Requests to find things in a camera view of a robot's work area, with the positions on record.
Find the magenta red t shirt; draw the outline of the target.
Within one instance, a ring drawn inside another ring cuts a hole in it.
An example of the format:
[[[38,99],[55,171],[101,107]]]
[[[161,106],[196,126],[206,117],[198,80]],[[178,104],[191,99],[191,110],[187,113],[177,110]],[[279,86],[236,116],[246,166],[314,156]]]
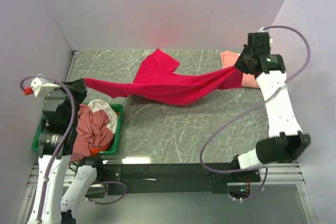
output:
[[[175,73],[180,63],[157,49],[140,64],[133,82],[116,83],[84,78],[88,88],[112,98],[137,95],[169,105],[185,106],[219,90],[237,89],[243,73],[235,67],[190,76]]]

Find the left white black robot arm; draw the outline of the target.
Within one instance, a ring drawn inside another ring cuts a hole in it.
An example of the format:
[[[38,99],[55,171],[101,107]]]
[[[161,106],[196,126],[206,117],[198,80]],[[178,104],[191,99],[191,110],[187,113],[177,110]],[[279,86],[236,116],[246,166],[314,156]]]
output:
[[[105,176],[102,159],[84,157],[64,191],[64,180],[77,137],[79,106],[87,95],[83,79],[58,83],[36,77],[25,94],[42,98],[44,120],[38,141],[38,182],[28,223],[76,223],[79,204],[93,183]]]

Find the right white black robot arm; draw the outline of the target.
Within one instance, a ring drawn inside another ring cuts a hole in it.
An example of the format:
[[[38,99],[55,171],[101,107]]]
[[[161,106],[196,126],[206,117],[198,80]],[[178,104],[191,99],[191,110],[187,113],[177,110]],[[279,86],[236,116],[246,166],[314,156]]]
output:
[[[286,68],[279,54],[270,52],[267,32],[249,33],[247,44],[238,57],[235,68],[252,75],[262,92],[268,117],[268,137],[255,148],[234,157],[230,175],[241,182],[249,168],[272,163],[291,163],[310,145],[295,117],[286,85]]]

